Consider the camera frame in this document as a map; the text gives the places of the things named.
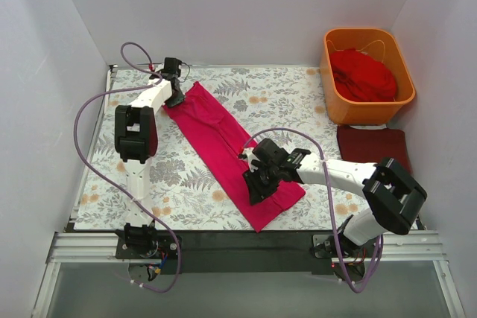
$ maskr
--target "floral tablecloth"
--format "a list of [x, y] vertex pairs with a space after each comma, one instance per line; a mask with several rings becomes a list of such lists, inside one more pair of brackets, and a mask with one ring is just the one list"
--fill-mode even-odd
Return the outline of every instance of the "floral tablecloth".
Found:
[[[114, 89], [141, 86], [148, 76], [119, 70]], [[317, 139], [329, 159], [340, 159], [336, 125], [326, 115], [323, 88], [317, 69], [192, 68], [182, 85], [187, 91], [199, 81], [250, 134], [269, 127], [298, 129]], [[92, 163], [103, 174], [125, 185], [124, 166], [114, 150], [114, 110], [128, 104], [138, 92], [111, 96], [101, 125]], [[227, 197], [177, 125], [161, 109], [156, 116], [159, 150], [151, 167], [154, 214], [172, 229], [252, 229]], [[315, 148], [292, 133], [268, 133], [287, 150]], [[324, 186], [303, 186], [306, 195], [265, 227], [269, 230], [330, 229], [328, 199]], [[333, 190], [336, 219], [367, 208], [364, 199]], [[125, 224], [126, 200], [116, 188], [89, 173], [80, 202], [76, 229], [119, 229]]]

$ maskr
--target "white wall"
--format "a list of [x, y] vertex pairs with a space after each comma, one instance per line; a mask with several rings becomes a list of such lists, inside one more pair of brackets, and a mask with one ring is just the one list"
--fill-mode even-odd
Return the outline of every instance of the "white wall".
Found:
[[29, 317], [79, 183], [72, 122], [107, 67], [72, 0], [0, 0], [0, 29], [0, 317]]
[[[338, 26], [391, 28], [405, 0], [73, 0], [107, 63], [137, 41], [156, 61], [318, 63]], [[143, 63], [139, 52], [131, 59]]]
[[468, 317], [477, 317], [476, 0], [408, 0], [393, 32], [417, 90], [397, 124]]

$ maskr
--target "folded cloth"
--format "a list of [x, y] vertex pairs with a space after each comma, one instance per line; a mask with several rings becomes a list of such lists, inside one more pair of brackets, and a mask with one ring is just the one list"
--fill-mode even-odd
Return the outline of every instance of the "folded cloth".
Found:
[[296, 183], [281, 182], [275, 194], [254, 206], [250, 204], [242, 174], [248, 164], [238, 154], [250, 135], [199, 83], [186, 93], [186, 100], [164, 110], [177, 123], [189, 143], [205, 162], [250, 225], [259, 232], [281, 212], [291, 208], [305, 191]]
[[338, 93], [355, 102], [392, 102], [397, 85], [393, 74], [371, 56], [349, 48], [329, 55]]
[[412, 174], [403, 131], [389, 128], [357, 130], [349, 126], [339, 126], [336, 136], [343, 160], [357, 163], [379, 163], [385, 157], [395, 158]]

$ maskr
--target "orange basket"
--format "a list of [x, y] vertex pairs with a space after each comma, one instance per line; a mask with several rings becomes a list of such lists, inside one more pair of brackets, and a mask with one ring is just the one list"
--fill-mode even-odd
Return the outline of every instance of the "orange basket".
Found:
[[[328, 31], [323, 41], [320, 75], [328, 116], [336, 124], [385, 124], [416, 95], [396, 40], [387, 31], [376, 28], [338, 28]], [[347, 48], [355, 48], [370, 55], [384, 63], [392, 72], [397, 83], [394, 102], [355, 102], [338, 93], [329, 55]]]

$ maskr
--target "bin rim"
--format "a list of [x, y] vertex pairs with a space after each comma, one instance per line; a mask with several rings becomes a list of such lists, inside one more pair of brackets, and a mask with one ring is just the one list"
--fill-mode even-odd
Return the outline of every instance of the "bin rim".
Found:
[[390, 104], [395, 104], [395, 105], [404, 105], [404, 104], [408, 104], [409, 102], [411, 102], [414, 97], [416, 96], [416, 89], [414, 88], [414, 84], [412, 82], [412, 77], [411, 77], [411, 74], [409, 74], [409, 70], [408, 70], [408, 67], [407, 65], [405, 64], [405, 61], [402, 57], [402, 53], [401, 53], [401, 50], [399, 49], [399, 46], [397, 45], [397, 41], [396, 41], [396, 38], [393, 36], [393, 34], [391, 34], [389, 31], [386, 31], [386, 30], [383, 30], [383, 29], [380, 29], [380, 28], [373, 28], [373, 27], [368, 27], [368, 28], [333, 28], [329, 31], [326, 32], [324, 38], [323, 38], [323, 46], [324, 46], [324, 51], [325, 51], [325, 54], [326, 54], [326, 61], [328, 62], [328, 68], [330, 69], [330, 71], [332, 71], [332, 68], [331, 68], [331, 62], [329, 61], [329, 52], [328, 52], [328, 46], [326, 45], [326, 38], [328, 37], [328, 35], [330, 33], [332, 33], [333, 31], [336, 31], [336, 30], [378, 30], [378, 31], [381, 31], [382, 33], [385, 33], [387, 35], [389, 35], [391, 37], [391, 39], [394, 41], [394, 44], [396, 45], [397, 47], [397, 50], [399, 52], [399, 55], [401, 56], [401, 59], [402, 59], [402, 64], [404, 65], [404, 69], [405, 69], [405, 72], [406, 74], [408, 75], [408, 78], [411, 80], [411, 88], [412, 88], [412, 93], [411, 93], [411, 96], [409, 96], [408, 99], [404, 100], [404, 101], [394, 101], [394, 102], [356, 102], [356, 101], [351, 101], [351, 100], [348, 100], [347, 98], [343, 97], [341, 95], [340, 92], [338, 92], [338, 90], [336, 89], [336, 85], [335, 85], [335, 81], [332, 81], [333, 83], [333, 89], [335, 90], [335, 94], [343, 101], [349, 103], [349, 104], [365, 104], [366, 106], [383, 106], [383, 105], [390, 105]]

